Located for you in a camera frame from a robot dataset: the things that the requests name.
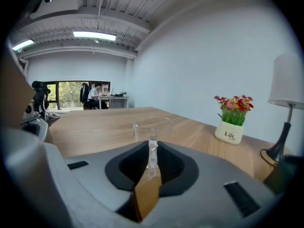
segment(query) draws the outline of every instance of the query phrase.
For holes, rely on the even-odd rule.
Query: black cable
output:
[[[114,100],[114,96],[112,96],[113,97],[113,100]],[[114,103],[115,103],[115,106],[116,106],[116,108],[117,108],[117,105],[116,105],[116,102],[115,102],[115,100],[114,100]]]
[[[267,152],[266,149],[261,149],[261,150],[260,150],[260,155],[261,155],[262,159],[263,159],[267,164],[269,164],[269,165],[271,165],[271,166],[273,166],[273,167],[276,167],[276,166],[277,166],[277,163],[272,164],[272,163],[270,163],[268,160],[266,160],[266,159],[263,157],[263,155],[262,155],[262,151],[263,151],[263,150],[265,150],[265,151]]]

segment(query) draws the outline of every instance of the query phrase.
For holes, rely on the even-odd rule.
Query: tree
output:
[[[82,83],[88,84],[76,81],[59,82],[60,108],[83,107],[79,99]],[[51,90],[48,100],[56,100],[56,85],[48,85],[48,88]],[[50,103],[48,109],[57,109],[57,103]]]

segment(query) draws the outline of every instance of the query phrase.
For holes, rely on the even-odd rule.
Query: ceiling beam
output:
[[[98,8],[81,7],[78,10],[66,10],[66,11],[49,13],[37,17],[35,19],[27,19],[25,21],[21,21],[15,25],[15,28],[20,29],[33,24],[36,25],[45,22],[49,23],[51,22],[52,19],[68,19],[68,18],[98,19]],[[132,15],[121,13],[115,10],[101,9],[99,19],[118,22],[128,27],[131,27],[133,29],[142,31],[144,33],[150,33],[151,31],[150,24],[148,22],[136,18]]]
[[[89,51],[108,53],[116,56],[134,59],[136,52],[127,50],[126,47],[116,45],[109,42],[96,43],[93,40],[65,40],[53,41],[40,45],[34,45],[17,55],[19,59],[27,59],[48,53],[64,52],[64,51]]]

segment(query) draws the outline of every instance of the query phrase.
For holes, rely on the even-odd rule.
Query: wall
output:
[[[133,59],[127,59],[124,73],[124,91],[129,97],[129,107],[134,107],[134,88],[133,88]]]
[[[113,93],[124,86],[126,58],[105,53],[58,52],[31,57],[27,81],[110,81]]]
[[[266,0],[208,0],[156,29],[134,60],[135,106],[154,106],[217,126],[215,95],[253,97],[244,134],[275,143],[288,109],[269,104],[273,61],[301,54],[292,30]],[[286,142],[303,148],[304,111]]]

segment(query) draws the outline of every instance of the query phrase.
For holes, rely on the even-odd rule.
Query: window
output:
[[[46,83],[48,86],[48,89],[51,91],[51,93],[48,94],[48,109],[56,110],[58,109],[58,104],[57,104],[57,97],[56,97],[56,87],[57,83],[56,82],[48,82]]]
[[[85,81],[59,82],[60,109],[83,108],[79,100],[80,89],[83,83],[89,84],[89,82]]]
[[[44,82],[48,86],[48,89],[51,90],[51,93],[48,95],[48,110],[54,109],[82,109],[82,103],[79,100],[80,89],[83,83],[89,85],[89,90],[96,83],[102,85],[101,92],[108,92],[110,89],[111,82],[104,81],[53,81],[53,82]]]

